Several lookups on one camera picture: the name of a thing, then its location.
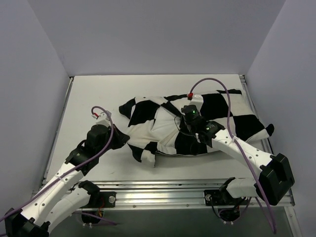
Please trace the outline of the black white checkered pillowcase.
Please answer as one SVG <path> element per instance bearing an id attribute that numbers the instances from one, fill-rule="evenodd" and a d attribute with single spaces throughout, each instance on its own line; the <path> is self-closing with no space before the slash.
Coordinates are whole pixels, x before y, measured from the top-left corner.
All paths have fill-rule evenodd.
<path id="1" fill-rule="evenodd" d="M 214 151 L 199 143 L 194 133 L 208 121 L 229 127 L 233 135 L 245 142 L 269 138 L 275 128 L 264 126 L 247 103 L 240 89 L 215 90 L 201 95 L 200 109 L 189 109 L 186 94 L 134 97 L 119 107 L 128 118 L 127 144 L 140 163 L 154 167 L 156 155 L 196 156 Z"/>

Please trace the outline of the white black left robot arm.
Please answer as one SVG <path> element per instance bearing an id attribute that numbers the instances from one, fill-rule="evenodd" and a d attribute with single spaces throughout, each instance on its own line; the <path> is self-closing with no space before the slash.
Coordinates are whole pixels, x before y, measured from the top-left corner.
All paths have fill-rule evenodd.
<path id="1" fill-rule="evenodd" d="M 130 137 L 115 125 L 96 124 L 72 150 L 55 176 L 33 197 L 2 218 L 8 237 L 47 237 L 64 219 L 81 207 L 103 207 L 100 188 L 82 178 L 108 150 L 122 148 Z"/>

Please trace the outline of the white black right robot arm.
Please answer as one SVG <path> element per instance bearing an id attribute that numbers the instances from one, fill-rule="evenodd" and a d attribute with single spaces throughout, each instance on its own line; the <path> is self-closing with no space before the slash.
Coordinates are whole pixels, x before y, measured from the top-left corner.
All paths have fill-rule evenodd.
<path id="1" fill-rule="evenodd" d="M 232 178 L 219 192 L 223 203 L 236 198 L 260 197 L 276 206 L 294 185 L 294 176 L 288 158 L 283 154 L 264 152 L 229 133 L 221 124 L 203 118 L 195 105 L 181 109 L 185 125 L 199 143 L 222 151 L 245 167 L 251 178 Z"/>

